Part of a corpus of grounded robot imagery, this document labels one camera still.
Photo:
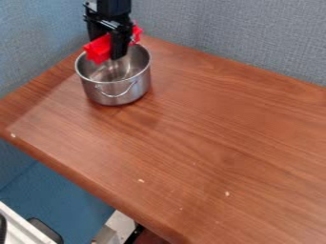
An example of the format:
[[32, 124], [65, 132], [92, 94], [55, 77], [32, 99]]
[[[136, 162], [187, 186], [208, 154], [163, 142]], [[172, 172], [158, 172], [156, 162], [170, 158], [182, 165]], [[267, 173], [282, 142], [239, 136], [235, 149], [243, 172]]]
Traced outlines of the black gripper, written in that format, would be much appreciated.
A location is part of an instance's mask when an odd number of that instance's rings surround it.
[[106, 34], [102, 22], [114, 22], [118, 25], [118, 28], [111, 31], [111, 59], [120, 59], [127, 54], [132, 35], [131, 0], [86, 0], [84, 8], [84, 20], [91, 41]]

